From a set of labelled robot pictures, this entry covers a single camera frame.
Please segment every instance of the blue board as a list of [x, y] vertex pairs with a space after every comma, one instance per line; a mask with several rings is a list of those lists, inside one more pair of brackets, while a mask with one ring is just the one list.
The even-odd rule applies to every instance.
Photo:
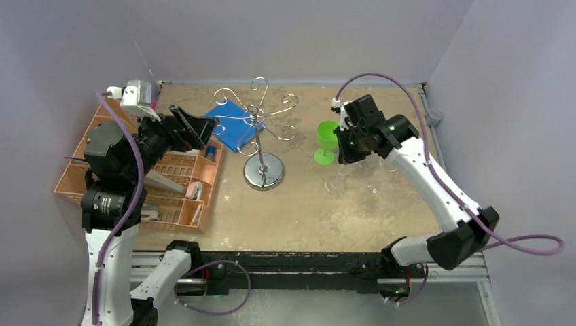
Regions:
[[[207, 117], [215, 117], [216, 115], [226, 115], [228, 117], [244, 117], [246, 116], [246, 111], [236, 105], [232, 101], [228, 101], [224, 105], [216, 105], [214, 109], [211, 109], [206, 113]], [[220, 124], [226, 128], [224, 132], [216, 136], [218, 139], [224, 143], [224, 145], [228, 146], [232, 151], [238, 151], [238, 140], [242, 135], [246, 132], [246, 129], [250, 128], [248, 134], [240, 143], [240, 147], [244, 146], [252, 137], [255, 136], [254, 127], [249, 126], [244, 122], [244, 120], [237, 120], [237, 119], [226, 119], [225, 117], [221, 117]], [[220, 132], [222, 128], [216, 128], [216, 132]]]

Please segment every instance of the green goblet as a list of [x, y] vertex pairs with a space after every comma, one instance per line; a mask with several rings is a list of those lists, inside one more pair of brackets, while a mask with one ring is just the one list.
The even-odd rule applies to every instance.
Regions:
[[335, 121], [326, 120], [322, 121], [317, 128], [316, 141], [320, 147], [314, 153], [314, 159], [320, 165], [330, 165], [334, 162], [334, 153], [332, 150], [338, 146], [338, 139], [334, 134], [339, 124]]

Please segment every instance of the blue folder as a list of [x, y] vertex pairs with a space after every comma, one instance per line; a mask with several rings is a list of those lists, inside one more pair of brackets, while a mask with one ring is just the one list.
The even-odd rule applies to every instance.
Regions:
[[[211, 109], [208, 111], [208, 113], [206, 113], [207, 117], [215, 117], [216, 115], [225, 115], [228, 117], [245, 117], [247, 116], [247, 113], [243, 108], [239, 107], [234, 102], [228, 101], [224, 105], [216, 105], [214, 109]], [[238, 140], [240, 137], [242, 137], [248, 128], [250, 128], [250, 131], [248, 131], [246, 137], [244, 137], [240, 143], [240, 148], [242, 148], [244, 144], [249, 142], [250, 139], [255, 136], [254, 127], [247, 125], [244, 120], [226, 119], [225, 117], [221, 117], [219, 119], [220, 124], [226, 129], [221, 135], [216, 137], [218, 137], [218, 139], [224, 143], [224, 145], [228, 146], [234, 152], [238, 151]], [[262, 125], [260, 124], [258, 126], [258, 130], [260, 131], [261, 129]], [[221, 130], [222, 128], [218, 127], [215, 129], [215, 132], [220, 132]]]

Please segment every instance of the wooden table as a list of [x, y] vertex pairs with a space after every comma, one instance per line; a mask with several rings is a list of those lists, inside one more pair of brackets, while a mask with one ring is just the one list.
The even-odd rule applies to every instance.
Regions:
[[[157, 111], [168, 113], [169, 105], [180, 105], [193, 115], [203, 115], [215, 106], [213, 95], [218, 88], [164, 86]], [[231, 89], [245, 104], [258, 104], [261, 93], [250, 91], [248, 85]], [[266, 119], [266, 125], [277, 134], [283, 125], [294, 125], [296, 138], [279, 141], [267, 132], [261, 137], [262, 149], [284, 162], [283, 182], [268, 192], [249, 188], [242, 175], [247, 157], [226, 149], [208, 232], [198, 235], [141, 228], [135, 249], [164, 250], [170, 241], [179, 239], [197, 241], [203, 250], [379, 251], [400, 236], [438, 232], [432, 212], [399, 172], [356, 168], [348, 178], [345, 196], [335, 198], [325, 189], [324, 181], [336, 175], [337, 164], [320, 166], [315, 162], [316, 127], [323, 120], [337, 119], [330, 111], [337, 90], [271, 86], [262, 107], [267, 113], [284, 108], [284, 94], [293, 93], [300, 98], [300, 104], [288, 114]], [[410, 91], [422, 108], [417, 90]], [[341, 99], [351, 101], [365, 94], [374, 97], [385, 116], [403, 114], [420, 129], [416, 114], [400, 89], [349, 87]], [[379, 196], [372, 196], [365, 189], [374, 173], [380, 173], [378, 177], [385, 180]]]

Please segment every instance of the round metal base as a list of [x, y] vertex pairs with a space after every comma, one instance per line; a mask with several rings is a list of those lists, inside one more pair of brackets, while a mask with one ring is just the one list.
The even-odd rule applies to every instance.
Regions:
[[271, 153], [262, 153], [265, 171], [261, 171], [260, 158], [258, 154], [252, 156], [244, 164], [244, 180], [256, 190], [270, 190], [282, 182], [284, 179], [284, 164], [280, 159]]

